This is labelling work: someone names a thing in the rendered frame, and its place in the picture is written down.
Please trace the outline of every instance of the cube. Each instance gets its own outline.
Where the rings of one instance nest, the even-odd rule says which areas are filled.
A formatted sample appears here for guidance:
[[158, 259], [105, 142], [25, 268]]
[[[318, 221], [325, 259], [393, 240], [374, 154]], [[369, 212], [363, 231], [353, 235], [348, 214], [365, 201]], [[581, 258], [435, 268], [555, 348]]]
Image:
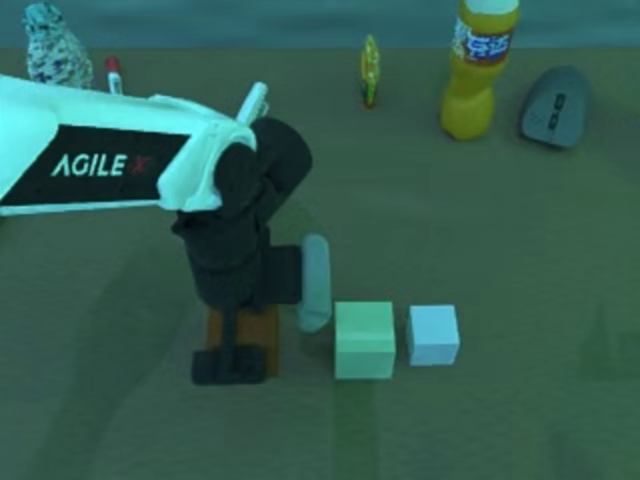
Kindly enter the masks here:
[[453, 365], [460, 334], [453, 305], [415, 305], [407, 322], [409, 364], [413, 367]]
[[389, 379], [396, 359], [391, 302], [336, 302], [337, 379]]

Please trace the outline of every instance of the brown wooden block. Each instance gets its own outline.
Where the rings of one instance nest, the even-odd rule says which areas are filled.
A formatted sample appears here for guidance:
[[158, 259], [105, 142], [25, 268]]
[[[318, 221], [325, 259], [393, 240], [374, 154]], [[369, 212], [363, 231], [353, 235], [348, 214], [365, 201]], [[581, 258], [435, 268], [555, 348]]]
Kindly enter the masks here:
[[[269, 305], [260, 313], [242, 309], [236, 316], [236, 345], [257, 345], [266, 350], [267, 375], [277, 377], [279, 370], [278, 306]], [[207, 349], [220, 346], [222, 313], [209, 309], [207, 317]]]

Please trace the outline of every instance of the bottle cap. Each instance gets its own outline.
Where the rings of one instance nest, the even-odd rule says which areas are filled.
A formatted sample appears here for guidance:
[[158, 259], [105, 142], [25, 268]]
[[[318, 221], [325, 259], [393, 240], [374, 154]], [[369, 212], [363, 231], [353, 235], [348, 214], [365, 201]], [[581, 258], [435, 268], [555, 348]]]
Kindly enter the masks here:
[[105, 65], [107, 66], [107, 71], [108, 72], [116, 72], [119, 73], [120, 72], [120, 61], [118, 60], [117, 57], [107, 57], [107, 60], [105, 61]]

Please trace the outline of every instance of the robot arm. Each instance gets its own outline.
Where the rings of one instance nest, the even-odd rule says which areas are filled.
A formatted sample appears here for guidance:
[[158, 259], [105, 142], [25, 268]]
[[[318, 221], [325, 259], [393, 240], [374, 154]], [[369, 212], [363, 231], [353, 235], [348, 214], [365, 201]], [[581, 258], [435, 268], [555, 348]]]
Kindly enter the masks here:
[[136, 98], [0, 75], [0, 216], [158, 206], [215, 210], [232, 144], [255, 151], [257, 83], [237, 119], [186, 100]]

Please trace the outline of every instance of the computer mouse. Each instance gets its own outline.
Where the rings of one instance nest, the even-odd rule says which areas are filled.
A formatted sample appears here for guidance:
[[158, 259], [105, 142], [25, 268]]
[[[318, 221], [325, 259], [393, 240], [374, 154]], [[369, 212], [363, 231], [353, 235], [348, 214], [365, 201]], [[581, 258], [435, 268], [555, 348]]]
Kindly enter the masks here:
[[557, 66], [544, 72], [524, 102], [522, 135], [555, 147], [575, 146], [586, 130], [589, 90], [589, 81], [576, 67]]

